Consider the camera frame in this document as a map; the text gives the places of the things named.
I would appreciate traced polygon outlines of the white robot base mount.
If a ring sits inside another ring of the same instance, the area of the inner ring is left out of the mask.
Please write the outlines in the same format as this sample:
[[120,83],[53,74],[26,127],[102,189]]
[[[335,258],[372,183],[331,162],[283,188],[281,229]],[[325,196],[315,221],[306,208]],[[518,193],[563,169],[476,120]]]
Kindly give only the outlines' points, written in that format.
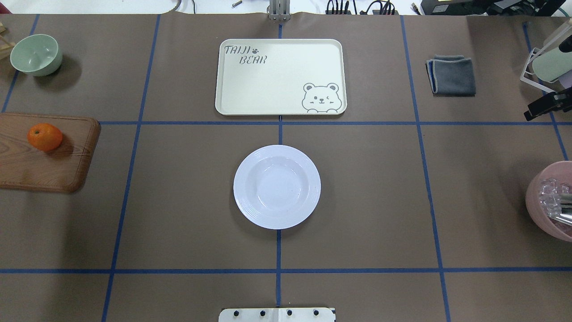
[[228,308],[221,310],[219,322],[335,322],[334,308]]

